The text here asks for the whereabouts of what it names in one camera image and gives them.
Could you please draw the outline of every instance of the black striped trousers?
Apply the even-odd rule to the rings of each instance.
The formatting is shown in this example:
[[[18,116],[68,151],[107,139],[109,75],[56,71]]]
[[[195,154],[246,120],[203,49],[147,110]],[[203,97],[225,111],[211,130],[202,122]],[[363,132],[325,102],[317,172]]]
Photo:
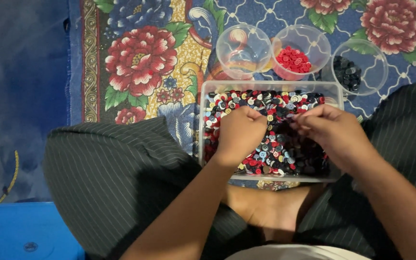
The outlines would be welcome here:
[[[380,154],[416,186],[416,84],[393,93],[364,129]],[[174,141],[164,118],[55,129],[43,167],[57,209],[78,242],[92,259],[110,260],[118,259],[201,169]],[[344,175],[324,192],[294,241],[373,259],[400,258],[351,182]],[[221,204],[202,259],[224,259],[260,244],[256,230]]]

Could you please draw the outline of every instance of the forearm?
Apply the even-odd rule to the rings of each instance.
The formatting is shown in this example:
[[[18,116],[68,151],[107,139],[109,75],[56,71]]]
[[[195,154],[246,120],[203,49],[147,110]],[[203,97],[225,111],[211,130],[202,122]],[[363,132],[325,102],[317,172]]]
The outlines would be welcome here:
[[[214,156],[120,259],[199,259],[235,167]]]
[[[383,158],[368,162],[352,175],[401,256],[416,259],[416,188]]]

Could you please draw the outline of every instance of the round plastic cup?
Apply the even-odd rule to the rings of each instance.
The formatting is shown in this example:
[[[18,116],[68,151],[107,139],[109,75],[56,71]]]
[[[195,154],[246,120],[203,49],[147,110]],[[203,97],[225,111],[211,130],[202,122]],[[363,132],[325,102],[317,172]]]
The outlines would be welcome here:
[[[246,80],[270,61],[270,40],[265,32],[255,26],[232,26],[219,36],[216,55],[229,77]]]
[[[304,52],[309,58],[312,67],[307,73],[296,73],[284,68],[275,58],[282,49],[290,46]],[[319,71],[325,66],[331,56],[331,47],[327,37],[315,27],[305,25],[288,26],[275,36],[271,45],[272,49],[272,69],[277,75],[285,80],[306,79],[312,73]]]
[[[335,56],[342,56],[362,69],[359,90],[352,92],[344,88],[337,80],[333,69]],[[354,39],[341,44],[322,69],[322,81],[336,81],[346,95],[367,96],[377,92],[388,78],[386,56],[375,44],[369,41]]]

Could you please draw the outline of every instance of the clear plastic container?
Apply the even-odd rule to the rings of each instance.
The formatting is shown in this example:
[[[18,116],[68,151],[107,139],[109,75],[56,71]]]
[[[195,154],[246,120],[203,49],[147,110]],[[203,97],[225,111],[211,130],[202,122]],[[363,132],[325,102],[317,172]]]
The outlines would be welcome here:
[[[216,43],[216,55],[224,72],[236,80],[246,80],[270,61],[270,39],[251,25],[227,28]]]
[[[357,92],[345,89],[337,80],[333,61],[335,56],[342,56],[355,66],[362,69],[361,84]],[[388,78],[388,62],[386,56],[375,44],[366,40],[354,39],[341,44],[322,69],[322,81],[334,81],[341,87],[344,94],[367,96],[377,92]]]
[[[290,46],[304,52],[312,67],[307,73],[295,73],[284,68],[275,58],[282,49]],[[272,69],[285,80],[307,80],[312,73],[325,66],[331,56],[331,47],[325,34],[315,27],[305,25],[288,26],[275,36],[272,41]]]
[[[251,90],[275,90],[275,91],[294,91],[302,90],[305,92],[318,92],[325,96],[325,103],[335,106],[341,110],[344,109],[343,92],[341,88],[334,82],[320,82],[320,81],[241,81],[241,80],[210,80],[205,81],[201,86],[200,98],[200,120],[199,120],[199,135],[198,135],[198,157],[200,165],[205,166],[205,126],[203,117],[205,116],[206,95],[210,92],[224,92],[229,90],[246,91]],[[278,181],[300,181],[300,182],[334,182],[338,180],[341,173],[331,171],[330,176],[327,177],[310,177],[306,175],[284,175],[282,177],[268,176],[268,175],[251,175],[246,173],[234,174],[231,179],[237,180],[278,180]]]

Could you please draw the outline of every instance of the floral rug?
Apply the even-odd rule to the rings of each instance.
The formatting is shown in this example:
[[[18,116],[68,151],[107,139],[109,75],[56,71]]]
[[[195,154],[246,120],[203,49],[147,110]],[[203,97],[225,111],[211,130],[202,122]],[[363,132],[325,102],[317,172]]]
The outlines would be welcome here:
[[[416,82],[415,0],[71,0],[71,122],[130,124],[165,116],[189,154],[198,149],[205,80],[228,80],[212,52],[220,33],[251,24],[270,38],[288,25],[315,26],[332,52],[366,39],[385,53],[386,84],[351,97],[345,110],[368,118],[398,87]],[[255,80],[280,80],[270,67]],[[291,182],[234,181],[281,189]]]

